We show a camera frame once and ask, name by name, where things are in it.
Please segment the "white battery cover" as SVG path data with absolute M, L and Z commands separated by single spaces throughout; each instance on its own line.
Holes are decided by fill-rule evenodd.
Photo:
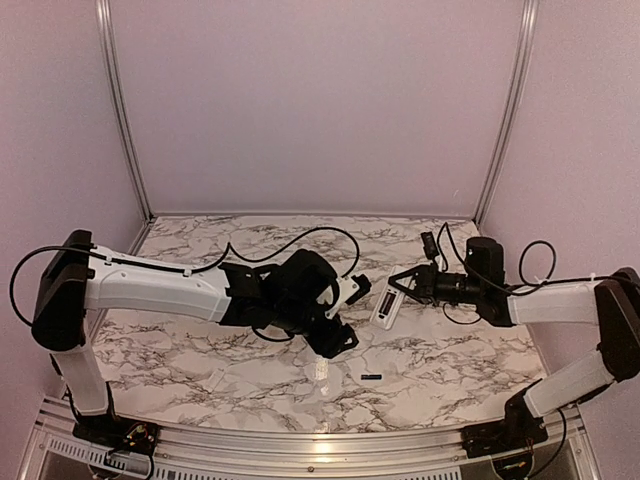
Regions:
M 225 375 L 224 370 L 216 369 L 206 381 L 206 388 L 210 392 L 214 392 Z

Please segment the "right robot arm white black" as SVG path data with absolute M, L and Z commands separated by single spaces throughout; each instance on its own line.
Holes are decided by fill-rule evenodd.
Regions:
M 529 324 L 595 325 L 599 343 L 584 357 L 514 395 L 505 405 L 495 438 L 515 448 L 534 431 L 534 421 L 589 399 L 639 373 L 639 276 L 622 268 L 609 276 L 520 286 L 505 282 L 504 249 L 477 236 L 466 243 L 462 273 L 434 262 L 391 276 L 391 287 L 424 305 L 472 305 L 480 319 L 499 328 Z

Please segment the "white remote control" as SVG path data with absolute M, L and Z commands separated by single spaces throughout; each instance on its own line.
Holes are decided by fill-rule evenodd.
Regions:
M 404 301 L 405 294 L 389 283 L 390 277 L 399 274 L 401 271 L 402 268 L 400 266 L 391 268 L 384 282 L 384 288 L 370 316 L 370 322 L 380 329 L 390 330 L 392 328 Z

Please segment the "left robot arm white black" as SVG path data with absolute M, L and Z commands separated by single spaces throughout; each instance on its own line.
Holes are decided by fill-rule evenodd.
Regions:
M 196 267 L 121 254 L 94 244 L 91 232 L 75 230 L 63 244 L 38 248 L 18 264 L 43 253 L 54 256 L 41 274 L 33 317 L 25 323 L 53 358 L 78 422 L 106 445 L 119 444 L 127 430 L 85 334 L 88 311 L 176 314 L 255 332 L 274 327 L 289 338 L 303 337 L 316 354 L 331 359 L 358 343 L 340 309 L 371 288 L 366 276 L 339 275 L 308 249 L 281 264 L 220 259 Z

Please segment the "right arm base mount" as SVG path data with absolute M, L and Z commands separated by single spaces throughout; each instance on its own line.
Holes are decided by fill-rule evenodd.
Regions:
M 462 447 L 468 458 L 529 448 L 547 441 L 548 438 L 546 427 L 541 420 L 516 425 L 503 419 L 461 429 Z

